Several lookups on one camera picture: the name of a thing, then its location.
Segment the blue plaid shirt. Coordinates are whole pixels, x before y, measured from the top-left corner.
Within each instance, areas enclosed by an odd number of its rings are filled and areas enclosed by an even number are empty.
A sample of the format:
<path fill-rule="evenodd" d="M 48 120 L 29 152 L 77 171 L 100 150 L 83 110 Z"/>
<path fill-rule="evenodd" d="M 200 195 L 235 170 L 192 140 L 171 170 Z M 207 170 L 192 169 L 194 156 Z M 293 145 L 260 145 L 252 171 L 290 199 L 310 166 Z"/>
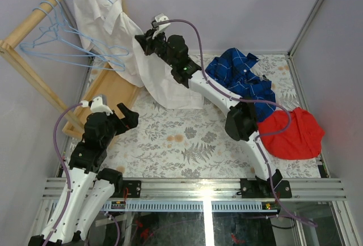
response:
<path fill-rule="evenodd" d="M 244 55 L 236 48 L 230 48 L 216 57 L 205 72 L 229 91 L 252 100 L 276 101 L 272 82 L 265 76 L 257 76 L 251 69 L 258 62 L 257 56 Z"/>

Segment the blue hanger of white shirt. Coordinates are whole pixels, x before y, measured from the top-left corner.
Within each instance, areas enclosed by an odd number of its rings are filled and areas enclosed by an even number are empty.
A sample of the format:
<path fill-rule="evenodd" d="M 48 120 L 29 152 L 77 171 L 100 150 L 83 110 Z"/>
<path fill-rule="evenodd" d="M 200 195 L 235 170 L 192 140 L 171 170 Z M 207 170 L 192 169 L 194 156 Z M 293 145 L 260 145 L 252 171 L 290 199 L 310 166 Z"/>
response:
<path fill-rule="evenodd" d="M 31 43 L 21 43 L 20 48 L 23 52 L 26 52 L 27 49 L 31 49 L 31 51 L 28 51 L 33 56 L 39 56 L 41 58 L 45 58 L 48 60 L 54 60 L 53 57 L 59 56 L 59 57 L 89 57 L 94 58 L 96 54 L 93 50 L 87 50 L 84 48 L 81 48 L 80 46 L 77 46 L 74 43 L 71 43 L 67 41 L 65 38 L 62 37 L 61 32 L 64 33 L 72 33 L 74 35 L 77 35 L 79 38 L 86 38 L 90 39 L 90 37 L 86 36 L 84 33 L 77 30 L 67 19 L 65 16 L 64 9 L 62 7 L 62 4 L 59 0 L 53 0 L 55 1 L 55 4 L 52 4 L 50 1 L 42 1 L 41 4 L 48 4 L 52 11 L 54 12 L 54 16 L 50 15 L 50 12 L 46 12 L 44 9 L 37 7 L 34 8 L 33 11 L 41 11 L 50 22 L 49 27 L 39 27 L 39 31 L 41 32 L 41 35 L 34 39 Z M 38 46 L 50 44 L 52 42 L 59 42 L 63 43 L 73 49 L 76 49 L 81 52 L 81 54 L 55 54 L 55 53 L 42 53 L 39 51 L 34 51 L 34 49 Z"/>

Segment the light blue wire hanger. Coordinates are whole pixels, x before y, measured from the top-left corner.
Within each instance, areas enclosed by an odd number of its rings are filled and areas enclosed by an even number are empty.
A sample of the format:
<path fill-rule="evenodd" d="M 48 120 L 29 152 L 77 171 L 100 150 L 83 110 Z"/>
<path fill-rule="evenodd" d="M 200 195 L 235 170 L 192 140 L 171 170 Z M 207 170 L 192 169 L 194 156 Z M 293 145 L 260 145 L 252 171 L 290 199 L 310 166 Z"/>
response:
<path fill-rule="evenodd" d="M 66 34 L 70 34 L 70 35 L 73 35 L 73 34 L 72 33 L 61 32 L 62 37 L 65 38 L 67 41 L 71 42 L 70 40 L 68 40 L 65 37 Z M 76 44 L 76 45 L 81 46 L 83 48 L 86 48 L 86 47 L 89 46 L 89 45 L 83 46 L 83 45 L 78 45 L 78 44 Z M 121 50 L 116 49 L 116 48 L 106 49 L 105 46 L 102 46 L 102 49 L 104 51 L 108 52 L 109 54 L 120 54 L 121 53 Z M 25 54 L 28 54 L 30 56 L 33 56 L 28 51 L 31 51 L 31 49 L 26 48 L 26 52 L 23 52 L 23 51 L 22 52 L 25 53 Z M 65 45 L 63 43 L 59 43 L 59 42 L 52 42 L 50 44 L 45 44 L 45 45 L 38 46 L 38 47 L 36 47 L 34 49 L 34 51 L 39 51 L 39 52 L 42 52 L 42 53 L 55 53 L 55 54 L 81 54 L 80 51 L 78 51 L 76 49 L 73 49 L 73 48 L 71 48 L 71 47 L 69 47 L 69 46 L 67 46 L 67 45 Z M 120 57 L 120 59 L 122 60 L 123 63 L 124 63 L 124 60 L 123 60 L 124 57 L 126 57 L 126 56 Z M 57 56 L 55 56 L 53 58 L 57 62 L 62 62 L 62 63 L 70 64 L 70 65 L 76 65 L 76 66 L 82 66 L 82 67 L 90 67 L 90 65 L 82 64 L 82 63 L 77 61 L 77 58 L 81 58 L 81 57 L 59 57 L 59 56 L 57 57 Z M 122 71 L 125 70 L 125 63 L 124 63 L 124 70 L 121 70 L 119 67 L 117 67 L 116 65 L 114 65 L 112 63 L 110 63 L 110 64 L 114 66 L 114 68 L 113 68 L 114 71 L 122 72 Z"/>

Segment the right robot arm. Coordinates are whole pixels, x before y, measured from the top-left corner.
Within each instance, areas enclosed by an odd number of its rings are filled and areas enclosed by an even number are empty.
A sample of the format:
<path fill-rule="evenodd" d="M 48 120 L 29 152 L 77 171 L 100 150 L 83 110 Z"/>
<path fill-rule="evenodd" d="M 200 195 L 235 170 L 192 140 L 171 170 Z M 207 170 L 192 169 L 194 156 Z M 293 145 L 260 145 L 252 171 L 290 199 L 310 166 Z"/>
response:
<path fill-rule="evenodd" d="M 173 79 L 184 87 L 206 97 L 226 116 L 225 131 L 235 141 L 245 141 L 252 153 L 252 166 L 259 182 L 259 192 L 272 197 L 279 190 L 281 172 L 273 165 L 258 130 L 254 100 L 243 99 L 204 75 L 201 66 L 188 54 L 188 47 L 180 35 L 166 37 L 163 32 L 150 29 L 135 36 L 145 55 L 158 56 L 171 67 Z"/>

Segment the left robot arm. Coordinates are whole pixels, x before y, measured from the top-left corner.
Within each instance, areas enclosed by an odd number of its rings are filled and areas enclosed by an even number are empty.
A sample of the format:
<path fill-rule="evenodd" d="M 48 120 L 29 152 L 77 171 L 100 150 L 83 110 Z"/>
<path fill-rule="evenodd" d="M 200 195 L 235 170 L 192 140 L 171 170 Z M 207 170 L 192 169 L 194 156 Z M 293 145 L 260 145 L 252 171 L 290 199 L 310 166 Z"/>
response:
<path fill-rule="evenodd" d="M 125 193 L 123 174 L 115 169 L 102 168 L 107 148 L 115 136 L 138 126 L 139 114 L 123 103 L 117 105 L 123 114 L 119 118 L 102 96 L 83 100 L 64 110 L 89 108 L 82 139 L 73 150 L 69 162 L 58 159 L 64 169 L 66 184 L 58 204 L 41 234 L 30 238 L 29 245 L 80 245 L 110 197 Z"/>

